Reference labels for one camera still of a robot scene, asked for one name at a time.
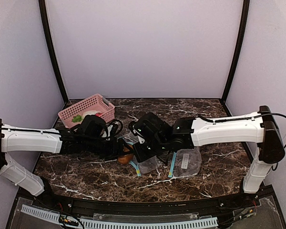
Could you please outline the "zip bag with blue zipper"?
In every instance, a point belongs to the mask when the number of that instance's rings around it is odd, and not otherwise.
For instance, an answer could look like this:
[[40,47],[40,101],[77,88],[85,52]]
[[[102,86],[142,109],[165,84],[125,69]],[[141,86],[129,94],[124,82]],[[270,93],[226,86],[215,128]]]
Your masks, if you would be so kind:
[[[131,146],[139,142],[139,137],[134,136],[131,132],[121,136],[121,138]],[[153,156],[143,162],[138,162],[137,158],[134,156],[129,164],[135,168],[137,176],[141,177],[144,174],[158,169],[162,165],[162,162],[156,156]]]

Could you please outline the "pink perforated plastic basket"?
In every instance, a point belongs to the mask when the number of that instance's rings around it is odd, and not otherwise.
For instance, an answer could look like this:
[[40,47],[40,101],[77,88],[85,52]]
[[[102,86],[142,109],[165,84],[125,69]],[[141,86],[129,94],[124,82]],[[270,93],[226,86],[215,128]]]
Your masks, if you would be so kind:
[[58,113],[58,117],[61,119],[66,128],[72,128],[82,123],[73,123],[72,119],[74,116],[82,116],[84,112],[91,110],[101,112],[102,116],[100,118],[102,118],[106,123],[115,118],[115,106],[100,94],[92,95],[60,111]]

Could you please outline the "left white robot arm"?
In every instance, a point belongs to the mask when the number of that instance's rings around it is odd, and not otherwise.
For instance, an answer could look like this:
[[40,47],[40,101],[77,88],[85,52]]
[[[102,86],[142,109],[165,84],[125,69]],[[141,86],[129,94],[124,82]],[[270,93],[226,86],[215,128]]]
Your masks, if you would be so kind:
[[122,148],[118,126],[107,125],[96,116],[88,117],[73,129],[34,129],[4,124],[0,119],[0,176],[39,197],[51,193],[46,179],[31,173],[11,155],[21,153],[79,154],[92,152],[100,158],[116,157]]

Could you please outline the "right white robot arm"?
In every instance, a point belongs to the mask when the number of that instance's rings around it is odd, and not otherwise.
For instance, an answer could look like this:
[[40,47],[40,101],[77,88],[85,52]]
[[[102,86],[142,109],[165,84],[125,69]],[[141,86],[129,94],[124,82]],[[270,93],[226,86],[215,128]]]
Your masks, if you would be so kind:
[[180,118],[173,126],[154,113],[146,113],[138,121],[129,124],[129,130],[139,141],[134,144],[134,155],[138,162],[183,149],[233,142],[257,144],[250,170],[242,182],[241,192],[255,194],[272,166],[285,157],[283,142],[275,116],[286,119],[286,115],[273,113],[266,105],[259,111],[240,116],[222,118]]

